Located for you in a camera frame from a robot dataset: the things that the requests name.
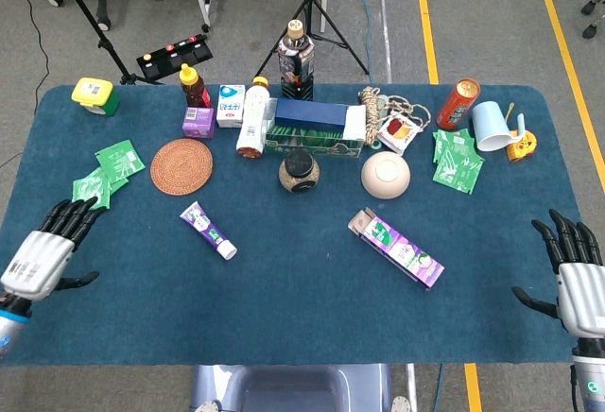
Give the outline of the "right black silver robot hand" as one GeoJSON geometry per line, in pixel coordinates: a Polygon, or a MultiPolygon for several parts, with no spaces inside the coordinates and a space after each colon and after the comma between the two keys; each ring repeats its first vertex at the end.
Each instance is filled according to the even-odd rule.
{"type": "Polygon", "coordinates": [[[534,229],[542,236],[555,276],[557,301],[532,298],[514,286],[513,295],[525,307],[559,320],[567,333],[584,339],[604,337],[604,260],[592,230],[582,222],[573,222],[559,211],[548,211],[556,229],[533,219],[534,229]]]}

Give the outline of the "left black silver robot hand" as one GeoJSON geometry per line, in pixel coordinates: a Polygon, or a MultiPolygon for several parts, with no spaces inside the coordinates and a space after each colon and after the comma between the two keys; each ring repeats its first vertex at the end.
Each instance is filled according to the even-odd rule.
{"type": "Polygon", "coordinates": [[[29,233],[1,276],[4,290],[21,300],[39,301],[51,293],[84,287],[99,273],[65,277],[64,270],[95,221],[106,211],[96,197],[57,203],[41,226],[29,233]]]}

